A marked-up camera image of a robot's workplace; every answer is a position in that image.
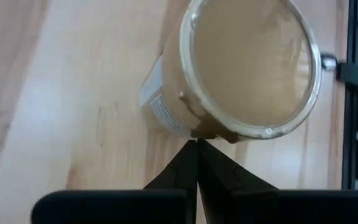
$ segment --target wooden floor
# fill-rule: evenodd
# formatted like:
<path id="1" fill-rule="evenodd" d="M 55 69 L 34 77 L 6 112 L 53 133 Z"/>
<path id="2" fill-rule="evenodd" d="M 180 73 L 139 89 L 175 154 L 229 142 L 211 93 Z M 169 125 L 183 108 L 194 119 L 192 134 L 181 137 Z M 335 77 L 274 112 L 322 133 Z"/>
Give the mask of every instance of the wooden floor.
<path id="1" fill-rule="evenodd" d="M 348 1 L 293 2 L 320 50 L 344 58 Z M 186 139 L 148 133 L 137 94 L 187 4 L 0 0 L 0 223 L 28 223 L 55 190 L 140 189 L 168 164 Z M 339 189 L 343 107 L 344 87 L 324 72 L 293 133 L 212 143 L 278 188 Z"/>

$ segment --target can opening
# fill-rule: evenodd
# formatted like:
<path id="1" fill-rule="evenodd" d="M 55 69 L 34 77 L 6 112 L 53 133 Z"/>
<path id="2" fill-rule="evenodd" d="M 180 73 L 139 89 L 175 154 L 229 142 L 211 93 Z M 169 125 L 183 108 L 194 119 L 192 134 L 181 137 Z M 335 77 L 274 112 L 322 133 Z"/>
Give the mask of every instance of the can opening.
<path id="1" fill-rule="evenodd" d="M 318 48 L 295 7 L 286 0 L 197 1 L 182 23 L 181 59 L 203 106 L 255 138 L 295 129 L 320 82 Z"/>

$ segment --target metal can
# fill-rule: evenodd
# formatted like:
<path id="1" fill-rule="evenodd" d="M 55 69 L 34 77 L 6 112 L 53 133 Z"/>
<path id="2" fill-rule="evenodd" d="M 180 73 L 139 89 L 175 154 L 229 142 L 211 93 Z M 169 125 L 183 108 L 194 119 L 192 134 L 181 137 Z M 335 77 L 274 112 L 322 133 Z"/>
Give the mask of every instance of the metal can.
<path id="1" fill-rule="evenodd" d="M 310 114 L 321 56 L 288 0 L 193 0 L 140 90 L 151 130 L 272 139 Z"/>

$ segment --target paint can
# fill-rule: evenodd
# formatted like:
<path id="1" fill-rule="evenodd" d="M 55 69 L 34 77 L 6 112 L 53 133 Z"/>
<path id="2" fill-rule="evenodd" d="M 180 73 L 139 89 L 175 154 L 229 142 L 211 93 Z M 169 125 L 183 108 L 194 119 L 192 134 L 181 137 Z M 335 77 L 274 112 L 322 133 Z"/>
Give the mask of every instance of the paint can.
<path id="1" fill-rule="evenodd" d="M 312 32 L 288 0 L 193 0 L 140 89 L 150 130 L 272 139 L 310 114 L 321 84 Z"/>

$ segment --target black metal frame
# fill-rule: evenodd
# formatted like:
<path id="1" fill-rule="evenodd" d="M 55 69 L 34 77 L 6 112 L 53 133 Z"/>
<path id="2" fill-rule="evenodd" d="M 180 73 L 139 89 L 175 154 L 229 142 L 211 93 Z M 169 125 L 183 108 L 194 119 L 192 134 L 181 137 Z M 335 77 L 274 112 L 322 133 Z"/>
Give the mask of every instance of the black metal frame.
<path id="1" fill-rule="evenodd" d="M 358 0 L 349 0 L 349 25 L 347 30 L 347 61 L 358 61 Z M 344 115 L 344 142 L 342 164 L 342 189 L 354 189 L 356 179 L 356 114 L 357 95 L 346 85 Z"/>
<path id="2" fill-rule="evenodd" d="M 358 64 L 358 0 L 349 0 L 347 62 Z M 346 85 L 342 189 L 354 189 L 356 180 L 357 93 Z"/>

